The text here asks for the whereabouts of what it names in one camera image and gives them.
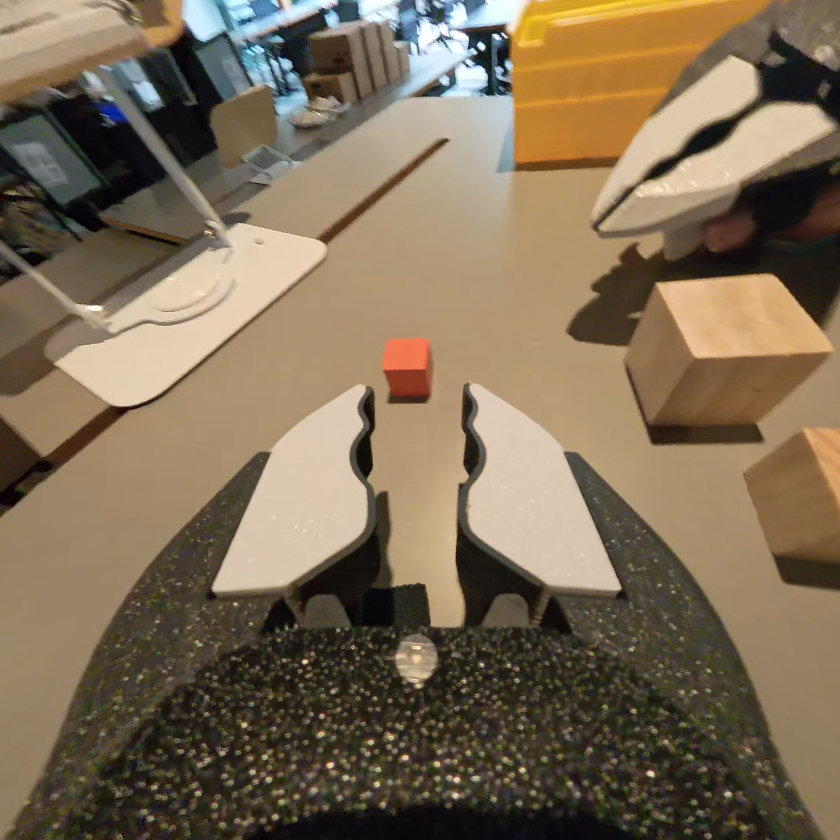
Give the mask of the grey background table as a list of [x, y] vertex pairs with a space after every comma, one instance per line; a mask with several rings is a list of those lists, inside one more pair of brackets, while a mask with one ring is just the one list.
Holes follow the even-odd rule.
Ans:
[[[277, 118], [275, 147], [295, 162], [302, 163], [393, 103], [427, 95], [440, 87], [444, 79], [455, 83], [456, 68], [472, 54], [473, 51], [468, 50], [412, 56], [406, 79], [357, 101], [336, 120], [316, 129], [294, 129], [290, 115], [281, 115]], [[264, 188], [250, 181], [252, 174], [246, 165], [230, 170], [225, 168], [217, 151], [191, 164], [186, 172], [221, 217], [232, 213]], [[107, 207], [99, 215], [111, 228], [174, 245], [194, 238], [204, 226], [197, 210], [169, 177]]]

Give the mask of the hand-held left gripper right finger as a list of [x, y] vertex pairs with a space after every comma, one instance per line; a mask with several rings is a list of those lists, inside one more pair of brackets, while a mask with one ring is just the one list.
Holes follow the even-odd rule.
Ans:
[[458, 492], [457, 571], [468, 619], [516, 596], [540, 625], [557, 595], [623, 593], [564, 447], [478, 383], [464, 386], [466, 481]]

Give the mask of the crumpled white wrapper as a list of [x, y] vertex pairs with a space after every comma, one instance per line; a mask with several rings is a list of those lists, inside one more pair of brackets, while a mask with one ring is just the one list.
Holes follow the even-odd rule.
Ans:
[[316, 97], [311, 99], [303, 110], [293, 113], [287, 120], [295, 130], [315, 130], [335, 121], [349, 108], [348, 103], [335, 97]]

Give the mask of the wooden board white document stand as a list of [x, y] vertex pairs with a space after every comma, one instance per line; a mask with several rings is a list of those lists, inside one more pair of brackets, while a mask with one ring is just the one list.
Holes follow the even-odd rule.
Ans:
[[252, 224], [225, 225], [141, 110], [119, 89], [110, 70], [119, 60], [176, 42], [184, 29], [182, 2], [159, 2], [150, 13], [138, 11], [135, 3], [125, 3], [133, 8], [143, 31], [142, 48], [120, 58], [105, 58], [62, 82], [13, 98], [2, 96], [2, 103], [16, 102], [84, 71], [97, 70], [129, 124], [204, 222], [202, 242], [164, 262], [159, 280], [150, 272], [111, 298], [111, 303], [120, 304], [113, 311], [73, 301], [2, 243], [3, 258], [77, 319], [48, 342], [47, 357], [91, 394], [117, 408], [141, 406], [169, 391], [311, 274], [328, 253], [327, 246], [315, 238]]

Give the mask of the yellow plastic bin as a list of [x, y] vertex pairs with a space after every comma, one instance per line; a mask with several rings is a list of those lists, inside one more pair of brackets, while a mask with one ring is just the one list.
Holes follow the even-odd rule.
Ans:
[[524, 3], [508, 27], [516, 168], [616, 161], [690, 62], [769, 5]]

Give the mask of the small red cube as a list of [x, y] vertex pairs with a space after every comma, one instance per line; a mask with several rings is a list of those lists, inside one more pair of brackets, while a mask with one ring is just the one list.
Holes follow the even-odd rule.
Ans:
[[382, 370], [391, 399], [425, 401], [431, 396], [434, 378], [432, 344], [429, 339], [389, 339], [385, 343]]

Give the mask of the black framed sign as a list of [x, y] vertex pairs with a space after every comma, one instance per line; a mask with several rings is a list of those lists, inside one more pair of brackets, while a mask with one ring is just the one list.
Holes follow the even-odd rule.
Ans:
[[67, 132], [42, 113], [2, 124], [1, 147], [60, 207], [106, 185]]

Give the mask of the stack of cardboard boxes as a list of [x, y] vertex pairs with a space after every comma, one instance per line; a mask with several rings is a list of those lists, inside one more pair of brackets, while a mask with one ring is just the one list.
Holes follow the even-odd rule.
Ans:
[[310, 101], [352, 104], [402, 83], [411, 74], [411, 48], [389, 20], [359, 20], [311, 34], [311, 72], [302, 84]]

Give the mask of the small wooden tablet stand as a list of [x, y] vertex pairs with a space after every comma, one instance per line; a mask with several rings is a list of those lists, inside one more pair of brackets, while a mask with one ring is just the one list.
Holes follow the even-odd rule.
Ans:
[[268, 86], [251, 87], [219, 103], [210, 122], [222, 165], [246, 167], [252, 184], [268, 186], [298, 165], [275, 146], [277, 113]]

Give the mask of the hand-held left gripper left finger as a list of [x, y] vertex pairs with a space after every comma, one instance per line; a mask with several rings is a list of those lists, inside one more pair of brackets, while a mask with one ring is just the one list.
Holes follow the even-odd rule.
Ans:
[[329, 595], [354, 612], [380, 572], [371, 438], [375, 394], [352, 386], [278, 440], [212, 582], [217, 599], [271, 596], [300, 614]]

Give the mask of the light wooden cube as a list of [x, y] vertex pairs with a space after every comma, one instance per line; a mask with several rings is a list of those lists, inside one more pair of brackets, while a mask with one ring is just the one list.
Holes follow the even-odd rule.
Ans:
[[657, 283], [625, 366], [651, 427], [757, 424], [833, 353], [769, 274]]
[[743, 475], [772, 555], [839, 564], [839, 430], [805, 428]]

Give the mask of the person's right hand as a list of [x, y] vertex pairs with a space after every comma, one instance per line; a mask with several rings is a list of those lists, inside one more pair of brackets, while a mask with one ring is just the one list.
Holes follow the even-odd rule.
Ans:
[[703, 228], [702, 246], [716, 255], [733, 253], [755, 242], [771, 242], [804, 246], [827, 242], [839, 234], [839, 184], [825, 185], [808, 214], [792, 226], [774, 232], [763, 232], [760, 213], [747, 204], [713, 218]]

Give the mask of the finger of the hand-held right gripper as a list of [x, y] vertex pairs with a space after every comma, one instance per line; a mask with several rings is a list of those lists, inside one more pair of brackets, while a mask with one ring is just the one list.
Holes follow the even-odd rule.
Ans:
[[592, 209], [594, 220], [668, 220], [678, 208], [676, 175], [688, 145], [711, 126], [739, 119], [760, 97], [755, 65], [730, 56], [649, 117], [614, 166]]
[[659, 233], [667, 259], [687, 256], [746, 187], [826, 163], [838, 151], [838, 124], [815, 104], [771, 103], [709, 125], [695, 141], [699, 149], [686, 146], [611, 196], [595, 213], [596, 233]]

